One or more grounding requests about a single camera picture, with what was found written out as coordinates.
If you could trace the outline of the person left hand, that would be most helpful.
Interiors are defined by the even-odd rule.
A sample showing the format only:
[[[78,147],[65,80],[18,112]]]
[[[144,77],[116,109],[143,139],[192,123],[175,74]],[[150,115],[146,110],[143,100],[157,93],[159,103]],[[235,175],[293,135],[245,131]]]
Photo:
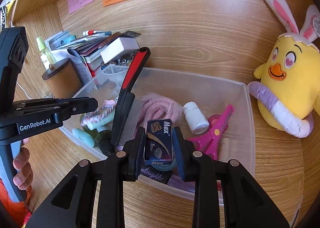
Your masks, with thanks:
[[[13,166],[17,171],[17,174],[13,177],[13,182],[20,190],[27,190],[33,182],[33,170],[29,163],[30,152],[25,148],[25,144],[29,141],[29,138],[22,141],[21,151],[13,160]]]

